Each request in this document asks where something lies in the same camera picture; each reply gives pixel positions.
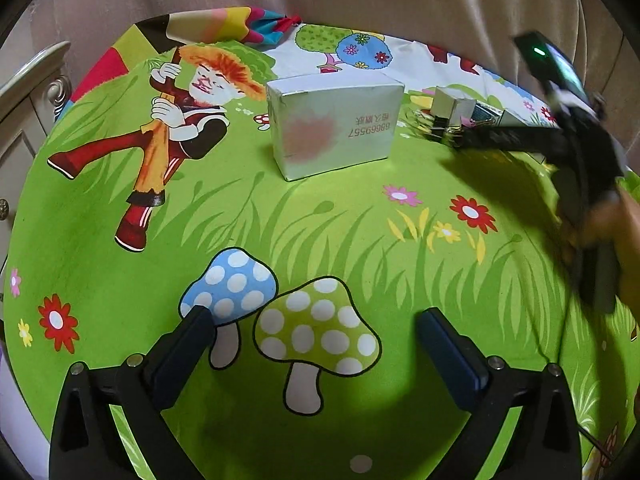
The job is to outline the right hand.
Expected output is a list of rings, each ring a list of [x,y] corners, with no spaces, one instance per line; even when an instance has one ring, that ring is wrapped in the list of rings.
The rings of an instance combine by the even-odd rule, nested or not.
[[[561,254],[563,261],[570,264],[578,249],[612,243],[620,264],[617,296],[639,322],[639,203],[620,186],[617,192],[617,202],[595,204],[579,224],[570,222],[560,202],[556,202]]]

